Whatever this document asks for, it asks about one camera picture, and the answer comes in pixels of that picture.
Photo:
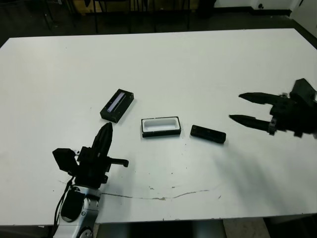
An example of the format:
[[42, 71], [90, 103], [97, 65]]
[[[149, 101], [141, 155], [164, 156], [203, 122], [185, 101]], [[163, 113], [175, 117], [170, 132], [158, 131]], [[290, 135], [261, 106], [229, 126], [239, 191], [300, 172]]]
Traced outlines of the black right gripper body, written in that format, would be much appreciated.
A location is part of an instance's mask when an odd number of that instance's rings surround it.
[[271, 102], [268, 132], [274, 135], [277, 131], [292, 131], [295, 137], [303, 134], [317, 135], [317, 103], [307, 103], [300, 98], [292, 99], [284, 95], [275, 96]]

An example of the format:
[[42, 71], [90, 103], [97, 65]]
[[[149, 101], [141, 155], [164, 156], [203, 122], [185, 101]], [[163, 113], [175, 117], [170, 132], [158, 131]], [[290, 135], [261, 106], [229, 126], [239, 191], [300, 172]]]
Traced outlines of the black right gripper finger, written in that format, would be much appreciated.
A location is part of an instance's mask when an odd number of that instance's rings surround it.
[[261, 105], [265, 105], [265, 104], [274, 105], [280, 100], [280, 96], [267, 94], [267, 93], [261, 93], [261, 92], [243, 93], [243, 94], [240, 94], [239, 97], [249, 102], [261, 104]]
[[252, 129], [268, 131], [269, 122], [246, 115], [229, 115], [235, 122]]

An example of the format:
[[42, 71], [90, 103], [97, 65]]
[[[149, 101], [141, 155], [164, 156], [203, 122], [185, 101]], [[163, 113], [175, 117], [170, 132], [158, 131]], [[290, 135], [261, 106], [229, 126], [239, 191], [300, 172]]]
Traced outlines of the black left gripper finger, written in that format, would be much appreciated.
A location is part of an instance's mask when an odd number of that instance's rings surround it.
[[108, 151], [110, 149], [112, 143], [112, 134], [113, 134], [113, 127], [112, 123], [106, 123], [101, 128], [101, 137], [100, 137], [100, 157], [104, 158], [107, 156]]
[[98, 134], [96, 135], [94, 142], [92, 144], [92, 147], [91, 147], [91, 149], [92, 149], [91, 158], [92, 159], [101, 158], [100, 157], [100, 142], [101, 142], [100, 137], [101, 137], [101, 129], [99, 130]]

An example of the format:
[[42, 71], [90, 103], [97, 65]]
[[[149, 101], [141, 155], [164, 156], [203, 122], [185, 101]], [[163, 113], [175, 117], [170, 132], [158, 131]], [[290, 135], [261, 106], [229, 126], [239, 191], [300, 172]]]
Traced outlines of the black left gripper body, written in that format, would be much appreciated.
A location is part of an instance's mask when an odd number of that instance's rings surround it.
[[106, 184], [111, 165], [122, 165], [128, 167], [126, 159], [112, 158], [108, 155], [109, 149], [97, 149], [93, 147], [82, 147], [77, 161], [79, 165], [76, 170], [75, 184], [79, 186], [101, 186]]

